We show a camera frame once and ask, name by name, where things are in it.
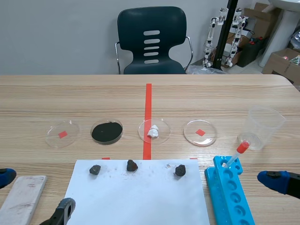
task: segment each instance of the small red square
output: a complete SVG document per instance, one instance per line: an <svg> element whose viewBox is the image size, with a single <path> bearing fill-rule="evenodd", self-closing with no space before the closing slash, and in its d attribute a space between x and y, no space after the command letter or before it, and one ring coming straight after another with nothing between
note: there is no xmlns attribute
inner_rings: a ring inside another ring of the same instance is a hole
<svg viewBox="0 0 300 225"><path fill-rule="evenodd" d="M65 136L67 136L67 135L68 135L68 134L67 134L66 131L63 131L63 132L61 132L61 133L58 134L58 136L59 136L60 138L63 138L63 137L65 137Z"/></svg>
<svg viewBox="0 0 300 225"><path fill-rule="evenodd" d="M203 130L199 129L196 131L196 134L203 136L203 135L205 135L205 132Z"/></svg>

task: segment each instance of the black chair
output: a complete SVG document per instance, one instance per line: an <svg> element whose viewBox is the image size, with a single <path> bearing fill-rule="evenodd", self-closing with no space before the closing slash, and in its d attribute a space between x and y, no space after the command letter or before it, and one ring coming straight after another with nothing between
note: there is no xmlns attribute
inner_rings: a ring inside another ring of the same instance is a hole
<svg viewBox="0 0 300 225"><path fill-rule="evenodd" d="M119 42L115 44L133 53L133 61L124 74L185 74L193 59L193 48L187 33L187 18L178 7L145 7L122 11L118 16ZM169 57L169 50L188 39L191 60L186 68Z"/></svg>

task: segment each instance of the gray wall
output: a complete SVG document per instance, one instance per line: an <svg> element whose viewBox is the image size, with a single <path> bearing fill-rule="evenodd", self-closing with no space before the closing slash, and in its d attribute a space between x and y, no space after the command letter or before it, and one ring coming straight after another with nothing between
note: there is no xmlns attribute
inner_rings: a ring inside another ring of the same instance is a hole
<svg viewBox="0 0 300 225"><path fill-rule="evenodd" d="M240 7L252 1L240 0ZM116 74L114 43L117 17L127 8L178 6L187 15L187 35L195 57L203 58L204 41L212 16L224 0L1 0L0 75ZM220 27L215 33L215 46ZM171 49L170 57L186 66L186 41ZM120 51L121 68L132 54Z"/></svg>

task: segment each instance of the white paper sheet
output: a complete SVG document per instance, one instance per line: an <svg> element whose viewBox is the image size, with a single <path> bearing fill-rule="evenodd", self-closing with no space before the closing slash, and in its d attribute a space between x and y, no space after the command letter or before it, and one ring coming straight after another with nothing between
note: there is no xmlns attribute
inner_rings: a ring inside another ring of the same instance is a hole
<svg viewBox="0 0 300 225"><path fill-rule="evenodd" d="M209 225L197 160L78 160L66 196L76 201L68 225ZM183 164L179 178L175 168ZM89 174L100 165L98 176Z"/></svg>

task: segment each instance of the white robot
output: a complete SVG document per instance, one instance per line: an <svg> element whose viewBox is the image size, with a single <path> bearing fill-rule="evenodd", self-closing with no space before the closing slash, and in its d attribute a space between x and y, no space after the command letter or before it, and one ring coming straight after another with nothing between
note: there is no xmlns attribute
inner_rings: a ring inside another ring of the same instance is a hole
<svg viewBox="0 0 300 225"><path fill-rule="evenodd" d="M230 54L225 60L226 65L228 65L230 67L232 67L232 65L233 65L232 60L238 50L238 45L240 43L240 38L241 38L241 31L246 23L246 18L244 16L241 16L241 12L242 12L241 8L236 8L234 16L233 16L233 20L232 20L232 25L236 25L237 29L236 29L235 36L234 36L234 39L231 44ZM214 49L212 47L212 38L214 35L215 26L224 24L224 21L227 18L227 13L228 13L227 8L221 8L219 17L213 17L211 19L208 37L205 41L205 49L204 49L203 66L205 68L211 67L211 64L209 63L209 57L210 57L211 52Z"/></svg>

